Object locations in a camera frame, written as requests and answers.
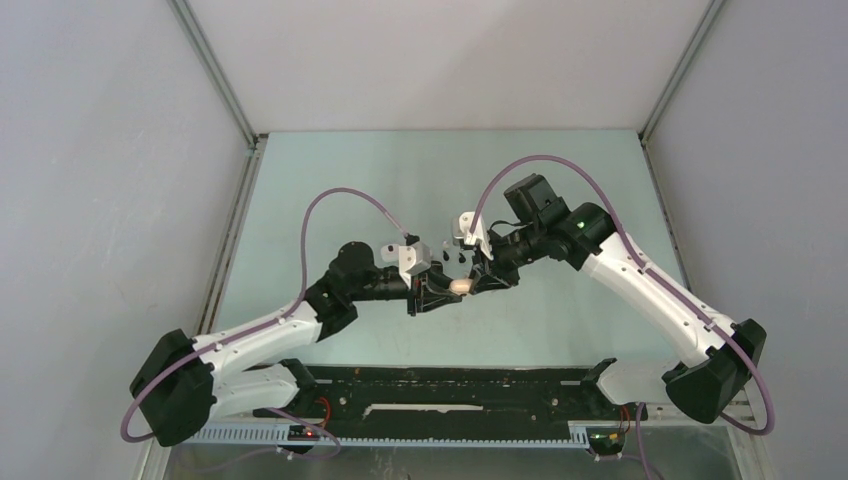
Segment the pink earbud charging case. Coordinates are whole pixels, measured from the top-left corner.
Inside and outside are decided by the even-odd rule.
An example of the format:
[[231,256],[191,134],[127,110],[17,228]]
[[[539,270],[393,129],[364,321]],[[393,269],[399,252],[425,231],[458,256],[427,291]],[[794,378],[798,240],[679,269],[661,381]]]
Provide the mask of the pink earbud charging case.
[[451,292],[457,295],[468,295],[473,288],[473,281],[470,278],[454,279],[449,285]]

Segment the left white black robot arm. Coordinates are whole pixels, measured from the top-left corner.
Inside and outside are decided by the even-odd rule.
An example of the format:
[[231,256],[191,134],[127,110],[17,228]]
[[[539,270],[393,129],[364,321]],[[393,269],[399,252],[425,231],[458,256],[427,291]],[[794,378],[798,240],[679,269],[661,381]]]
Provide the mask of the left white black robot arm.
[[316,403],[311,377],[294,360],[268,360],[339,333],[357,318],[358,301],[404,300],[416,315],[471,291],[471,279],[421,264],[418,246],[388,245],[383,252],[388,267],[376,266],[369,245],[347,243],[319,280],[279,310],[216,334],[164,334],[130,384],[151,437],[175,446],[212,419],[268,407],[304,416]]

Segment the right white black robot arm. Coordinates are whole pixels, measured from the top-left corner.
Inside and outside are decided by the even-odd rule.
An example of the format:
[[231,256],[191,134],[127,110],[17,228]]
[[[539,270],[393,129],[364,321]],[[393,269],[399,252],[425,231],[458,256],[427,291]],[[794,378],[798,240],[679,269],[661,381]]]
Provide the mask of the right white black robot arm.
[[653,326],[676,357],[668,362],[604,362],[581,392],[585,411],[606,418],[620,405],[668,401],[690,419],[710,424],[753,375],[766,340],[755,320],[736,322],[708,307],[658,268],[611,215],[586,202],[567,206],[549,182],[532,174],[504,193],[518,219],[499,235],[472,211],[453,221],[454,238],[474,253],[457,292],[477,294],[514,287],[520,268],[549,258],[609,288]]

